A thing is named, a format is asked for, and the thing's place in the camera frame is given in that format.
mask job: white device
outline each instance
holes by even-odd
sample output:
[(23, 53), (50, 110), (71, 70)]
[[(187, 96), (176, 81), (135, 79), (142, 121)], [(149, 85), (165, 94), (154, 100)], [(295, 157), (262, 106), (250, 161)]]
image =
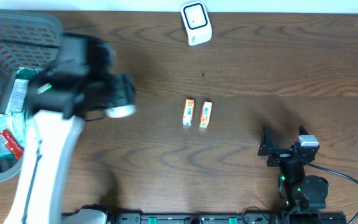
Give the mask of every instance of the white device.
[(202, 2), (185, 4), (181, 8), (181, 20), (190, 46), (211, 40), (212, 26)]

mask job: wood grain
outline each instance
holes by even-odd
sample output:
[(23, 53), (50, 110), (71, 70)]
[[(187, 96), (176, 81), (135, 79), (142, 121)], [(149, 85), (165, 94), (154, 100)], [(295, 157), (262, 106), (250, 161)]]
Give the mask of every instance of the wood grain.
[[(358, 179), (358, 15), (211, 13), (212, 40), (190, 47), (177, 13), (49, 13), (67, 32), (109, 41), (112, 72), (132, 73), (137, 88), (134, 116), (86, 124), (64, 212), (92, 203), (152, 213), (279, 209), (279, 170), (257, 157), (263, 125), (289, 146), (304, 124), (321, 143), (315, 163)], [(184, 128), (189, 97), (196, 113)], [(214, 107), (200, 130), (204, 100)], [(350, 220), (358, 186), (306, 173), (328, 179), (326, 211)], [(16, 184), (0, 184), (0, 223)]]

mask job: green connector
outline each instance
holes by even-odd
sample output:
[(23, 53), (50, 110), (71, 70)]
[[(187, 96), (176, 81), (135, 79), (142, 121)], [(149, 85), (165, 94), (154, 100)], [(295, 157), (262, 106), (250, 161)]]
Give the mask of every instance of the green connector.
[(149, 224), (157, 224), (157, 218), (149, 218)]
[(229, 218), (229, 224), (237, 224), (237, 218)]

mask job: white label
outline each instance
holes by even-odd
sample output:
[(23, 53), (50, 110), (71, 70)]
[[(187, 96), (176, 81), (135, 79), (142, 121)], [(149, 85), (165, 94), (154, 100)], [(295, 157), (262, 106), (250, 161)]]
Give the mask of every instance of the white label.
[(0, 142), (1, 142), (3, 145), (6, 145), (6, 144), (7, 144), (7, 140), (6, 140), (6, 138), (5, 138), (3, 135), (0, 135)]
[(18, 113), (23, 109), (24, 97), (27, 93), (27, 84), (28, 80), (15, 80), (13, 84), (11, 97), (9, 98), (9, 102), (6, 107), (6, 114)]

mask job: red wrapper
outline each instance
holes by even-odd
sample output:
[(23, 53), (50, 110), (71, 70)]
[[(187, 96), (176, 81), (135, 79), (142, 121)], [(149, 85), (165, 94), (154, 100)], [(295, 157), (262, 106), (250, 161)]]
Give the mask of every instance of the red wrapper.
[(0, 141), (13, 154), (13, 156), (16, 157), (16, 159), (20, 159), (23, 156), (23, 148), (21, 148), (16, 142), (8, 129), (0, 132)]

